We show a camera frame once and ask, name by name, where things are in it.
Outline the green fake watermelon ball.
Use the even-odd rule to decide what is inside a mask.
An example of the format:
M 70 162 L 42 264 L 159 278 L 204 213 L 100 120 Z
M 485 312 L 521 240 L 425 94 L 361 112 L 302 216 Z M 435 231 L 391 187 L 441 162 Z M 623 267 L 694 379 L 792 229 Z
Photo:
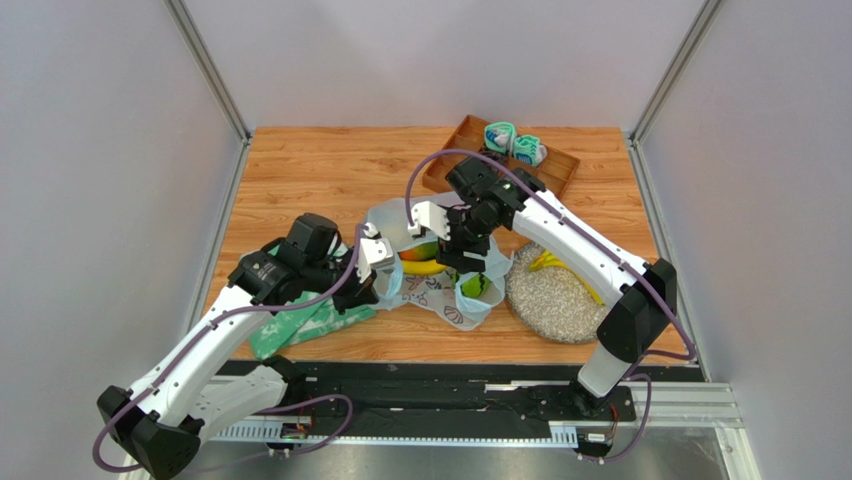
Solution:
M 471 299 L 480 298 L 491 285 L 491 280 L 482 273 L 476 273 L 470 279 L 461 283 L 460 291 L 464 297 Z

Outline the yellow fake banana bunch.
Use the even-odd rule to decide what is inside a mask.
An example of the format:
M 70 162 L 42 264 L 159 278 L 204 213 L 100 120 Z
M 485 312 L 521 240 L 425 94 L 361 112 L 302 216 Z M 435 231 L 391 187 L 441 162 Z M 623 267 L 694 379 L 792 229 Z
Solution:
M 567 264 L 565 264 L 562 260 L 557 258 L 550 251 L 545 250 L 538 257 L 536 257 L 528 266 L 529 272 L 537 272 L 544 268 L 548 267 L 558 267 L 569 271 L 587 290 L 592 299 L 598 304 L 603 305 L 604 302 L 601 296 L 597 293 L 596 290 L 592 288 L 592 286 L 583 279 L 580 275 L 578 275 L 573 269 L 571 269 Z

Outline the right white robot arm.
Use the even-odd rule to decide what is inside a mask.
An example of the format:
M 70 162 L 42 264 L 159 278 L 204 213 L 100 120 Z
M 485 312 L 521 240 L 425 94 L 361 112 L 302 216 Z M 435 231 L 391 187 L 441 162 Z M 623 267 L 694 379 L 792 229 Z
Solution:
M 586 281 L 609 311 L 597 328 L 592 356 L 569 384 L 567 404 L 590 418 L 606 409 L 612 390 L 673 324 L 676 269 L 616 246 L 528 172 L 499 174 L 498 168 L 486 158 L 458 163 L 446 180 L 462 207 L 429 214 L 419 227 L 438 236 L 438 262 L 460 273 L 484 270 L 489 238 L 504 227 L 545 248 Z

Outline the red green fake mango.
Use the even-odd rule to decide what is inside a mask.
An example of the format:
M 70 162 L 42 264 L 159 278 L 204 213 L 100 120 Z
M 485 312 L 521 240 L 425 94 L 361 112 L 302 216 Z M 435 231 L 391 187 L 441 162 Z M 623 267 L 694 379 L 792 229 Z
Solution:
M 425 262 L 434 260 L 439 251 L 439 243 L 437 241 L 422 243 L 398 252 L 398 256 L 403 261 Z

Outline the single yellow fake banana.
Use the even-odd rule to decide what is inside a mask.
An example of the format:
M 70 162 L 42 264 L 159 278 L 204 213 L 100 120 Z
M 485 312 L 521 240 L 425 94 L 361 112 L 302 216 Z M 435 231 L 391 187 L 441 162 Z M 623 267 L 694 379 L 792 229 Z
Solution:
M 446 265 L 440 264 L 436 259 L 423 261 L 402 260 L 401 265 L 405 275 L 432 276 L 438 275 L 448 269 Z

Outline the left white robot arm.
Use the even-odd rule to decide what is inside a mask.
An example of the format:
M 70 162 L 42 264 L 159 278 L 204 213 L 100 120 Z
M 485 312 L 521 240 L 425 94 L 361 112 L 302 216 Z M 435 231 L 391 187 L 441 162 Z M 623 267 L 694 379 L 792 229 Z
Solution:
M 391 243 L 372 223 L 359 224 L 345 247 L 338 226 L 306 213 L 288 234 L 240 258 L 203 318 L 130 387 L 110 386 L 97 400 L 105 422 L 92 446 L 102 470 L 147 471 L 172 479 L 200 447 L 252 415 L 304 411 L 317 403 L 305 374 L 274 355 L 248 375 L 207 386 L 232 353 L 276 314 L 332 300 L 335 309 L 375 304 L 379 270 L 393 265 Z

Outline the translucent printed plastic bag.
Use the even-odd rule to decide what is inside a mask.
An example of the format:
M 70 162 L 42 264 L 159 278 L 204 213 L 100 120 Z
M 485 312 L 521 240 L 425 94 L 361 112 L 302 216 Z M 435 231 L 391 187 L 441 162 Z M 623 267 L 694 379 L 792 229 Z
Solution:
M 365 220 L 374 224 L 382 236 L 390 241 L 394 253 L 436 239 L 431 233 L 422 239 L 414 239 L 409 235 L 405 202 L 401 197 L 371 207 L 367 210 Z M 486 289 L 473 298 L 462 292 L 462 286 L 465 281 L 475 280 L 475 273 L 456 277 L 455 270 L 450 268 L 434 275 L 407 274 L 402 270 L 401 260 L 396 258 L 391 269 L 378 273 L 374 286 L 379 302 L 373 308 L 390 311 L 411 304 L 433 312 L 459 330 L 473 330 L 504 300 L 505 277 L 513 264 L 512 257 L 501 253 L 495 237 L 490 238 L 484 261 Z

